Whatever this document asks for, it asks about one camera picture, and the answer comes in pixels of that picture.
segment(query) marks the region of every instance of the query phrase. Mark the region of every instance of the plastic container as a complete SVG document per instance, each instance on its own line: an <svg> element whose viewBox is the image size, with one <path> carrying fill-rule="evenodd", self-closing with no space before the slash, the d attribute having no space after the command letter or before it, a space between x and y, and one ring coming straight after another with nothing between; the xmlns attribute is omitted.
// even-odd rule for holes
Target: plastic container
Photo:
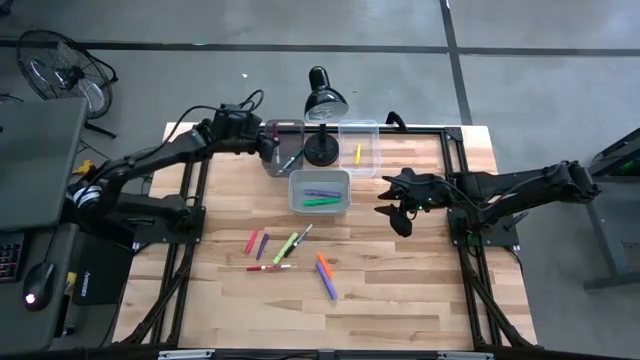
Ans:
<svg viewBox="0 0 640 360"><path fill-rule="evenodd" d="M306 189L334 191L342 194L336 204L305 207L305 200L320 199L307 196ZM351 205L351 179L343 170L296 170L289 176L289 207L297 215L340 215Z"/></svg>
<svg viewBox="0 0 640 360"><path fill-rule="evenodd" d="M273 153L271 162L262 162L262 166L271 177L287 177L294 170L302 169L304 155L300 155L284 171L278 173L289 159L302 150L304 146L304 121L302 120L269 120L264 125L264 134L272 137L277 129L280 145Z"/></svg>
<svg viewBox="0 0 640 360"><path fill-rule="evenodd" d="M357 178L376 175L382 165L380 130L374 120L343 120L338 124L340 168ZM356 161L360 145L360 161Z"/></svg>

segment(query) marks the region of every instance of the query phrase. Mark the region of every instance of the purple marker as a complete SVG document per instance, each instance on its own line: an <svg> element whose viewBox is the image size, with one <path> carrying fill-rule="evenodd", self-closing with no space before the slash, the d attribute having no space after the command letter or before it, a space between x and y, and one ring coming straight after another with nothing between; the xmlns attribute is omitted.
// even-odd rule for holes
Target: purple marker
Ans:
<svg viewBox="0 0 640 360"><path fill-rule="evenodd" d="M305 189L304 194L307 196L321 196L321 197L331 197L331 198L341 198L342 194L335 191L325 191L325 190L314 190L314 189Z"/></svg>
<svg viewBox="0 0 640 360"><path fill-rule="evenodd" d="M267 240L269 240L269 234L264 234L262 237L262 241L260 241L260 247L258 248L258 255L256 255L256 260L260 260L262 257L262 251L264 250L264 246L267 245Z"/></svg>
<svg viewBox="0 0 640 360"><path fill-rule="evenodd" d="M331 283L329 276L327 276L327 273L324 271L324 267L322 266L322 263L320 261L316 262L316 269L318 269L318 272L322 276L322 281L324 282L324 286L327 288L327 291L329 292L329 296L331 296L331 300L334 300L334 301L338 300L338 294L336 293L336 289L333 287L333 284Z"/></svg>

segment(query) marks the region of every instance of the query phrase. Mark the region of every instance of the green marker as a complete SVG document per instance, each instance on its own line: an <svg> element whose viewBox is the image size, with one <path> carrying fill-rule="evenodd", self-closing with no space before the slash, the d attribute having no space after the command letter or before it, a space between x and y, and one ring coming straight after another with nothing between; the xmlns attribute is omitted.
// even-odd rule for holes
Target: green marker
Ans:
<svg viewBox="0 0 640 360"><path fill-rule="evenodd" d="M340 202L340 199L337 198L329 198L329 199L317 199L317 200L305 200L302 205L304 207L308 206L319 206L319 205L329 205L329 204L337 204Z"/></svg>
<svg viewBox="0 0 640 360"><path fill-rule="evenodd" d="M284 256L285 251L287 251L289 246L291 246L291 244L293 244L293 241L297 238L298 238L298 233L294 232L293 234L291 234L291 236L289 237L289 240L287 240L287 242L284 244L284 246L278 253L278 256L273 258L274 265L278 265L278 263L280 262L280 259L282 259L282 257Z"/></svg>
<svg viewBox="0 0 640 360"><path fill-rule="evenodd" d="M284 166L282 167L282 169L278 170L278 173L276 175L280 175L282 174L283 171L285 171L289 166L291 166L291 164L293 164L294 161L296 161L297 158L300 157L300 155L302 155L302 149L300 149L300 151L298 151L295 155L293 155L292 157L289 158L289 161L287 161L286 164L284 164Z"/></svg>

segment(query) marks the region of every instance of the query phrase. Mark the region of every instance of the computer mouse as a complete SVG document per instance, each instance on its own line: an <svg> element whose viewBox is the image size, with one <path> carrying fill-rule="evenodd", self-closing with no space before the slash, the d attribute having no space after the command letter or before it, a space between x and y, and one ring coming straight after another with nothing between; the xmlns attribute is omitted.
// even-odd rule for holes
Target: computer mouse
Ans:
<svg viewBox="0 0 640 360"><path fill-rule="evenodd" d="M22 288L22 299L27 310L42 310L49 304L53 295L54 271L55 265L46 261L29 269Z"/></svg>

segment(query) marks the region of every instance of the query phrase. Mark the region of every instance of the lamp shade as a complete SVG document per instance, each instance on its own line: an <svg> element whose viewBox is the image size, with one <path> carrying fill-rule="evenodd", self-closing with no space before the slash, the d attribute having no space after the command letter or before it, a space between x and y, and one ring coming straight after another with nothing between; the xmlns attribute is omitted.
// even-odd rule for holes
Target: lamp shade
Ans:
<svg viewBox="0 0 640 360"><path fill-rule="evenodd" d="M329 75L323 67L314 66L309 71L309 84L311 84L311 95L304 106L306 121L326 124L339 120L349 111L349 105L344 97L331 88Z"/></svg>

